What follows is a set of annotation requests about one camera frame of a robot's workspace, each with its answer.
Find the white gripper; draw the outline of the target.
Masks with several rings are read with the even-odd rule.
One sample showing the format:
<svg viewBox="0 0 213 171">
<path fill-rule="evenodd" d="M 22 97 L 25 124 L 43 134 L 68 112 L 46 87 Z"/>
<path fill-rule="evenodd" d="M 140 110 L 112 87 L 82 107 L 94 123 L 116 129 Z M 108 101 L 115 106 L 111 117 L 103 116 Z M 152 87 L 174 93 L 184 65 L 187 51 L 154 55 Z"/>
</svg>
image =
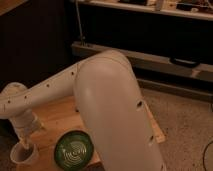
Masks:
<svg viewBox="0 0 213 171">
<path fill-rule="evenodd" d="M 29 138 L 34 132 L 42 128 L 41 121 L 37 115 L 33 113 L 13 117 L 11 123 L 24 151 L 31 154 L 33 151 L 33 144 Z"/>
</svg>

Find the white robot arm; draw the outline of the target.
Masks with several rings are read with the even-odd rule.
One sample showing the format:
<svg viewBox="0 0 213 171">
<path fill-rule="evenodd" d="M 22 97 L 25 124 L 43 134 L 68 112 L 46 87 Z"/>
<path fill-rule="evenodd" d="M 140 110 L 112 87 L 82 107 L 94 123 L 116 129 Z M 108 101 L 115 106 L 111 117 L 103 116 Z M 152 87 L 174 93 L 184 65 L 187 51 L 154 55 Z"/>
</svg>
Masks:
<svg viewBox="0 0 213 171">
<path fill-rule="evenodd" d="M 28 90 L 0 97 L 9 118 L 72 95 L 106 171 L 166 171 L 147 109 L 127 57 L 107 50 Z"/>
</svg>

